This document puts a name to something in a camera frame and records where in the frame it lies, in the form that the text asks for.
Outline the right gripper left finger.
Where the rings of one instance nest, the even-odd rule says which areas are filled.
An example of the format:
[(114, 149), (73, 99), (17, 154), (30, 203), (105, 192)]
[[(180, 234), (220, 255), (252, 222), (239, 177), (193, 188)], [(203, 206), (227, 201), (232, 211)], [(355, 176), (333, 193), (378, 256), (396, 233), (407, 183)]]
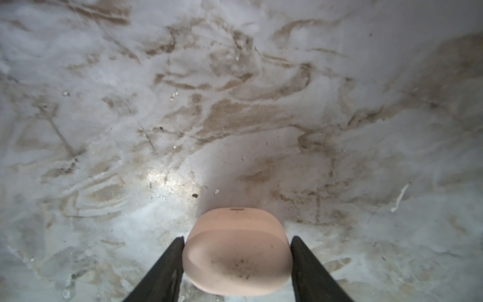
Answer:
[(124, 302), (177, 302), (181, 288), (182, 251), (185, 242), (177, 237)]

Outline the pink charging case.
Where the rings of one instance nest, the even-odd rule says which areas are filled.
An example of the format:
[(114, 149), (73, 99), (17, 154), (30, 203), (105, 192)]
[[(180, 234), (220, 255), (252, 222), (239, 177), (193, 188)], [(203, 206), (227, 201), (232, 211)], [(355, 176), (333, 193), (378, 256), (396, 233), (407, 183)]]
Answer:
[(282, 223), (257, 208), (218, 208), (201, 215), (182, 252), (186, 277), (221, 296), (263, 296), (282, 288), (293, 256)]

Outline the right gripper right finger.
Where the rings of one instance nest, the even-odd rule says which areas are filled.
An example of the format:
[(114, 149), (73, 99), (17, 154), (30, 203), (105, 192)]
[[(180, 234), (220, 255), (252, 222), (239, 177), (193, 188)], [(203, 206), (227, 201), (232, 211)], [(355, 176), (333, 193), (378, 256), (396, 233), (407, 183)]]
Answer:
[(291, 252), (297, 302), (353, 302), (299, 236), (293, 237)]

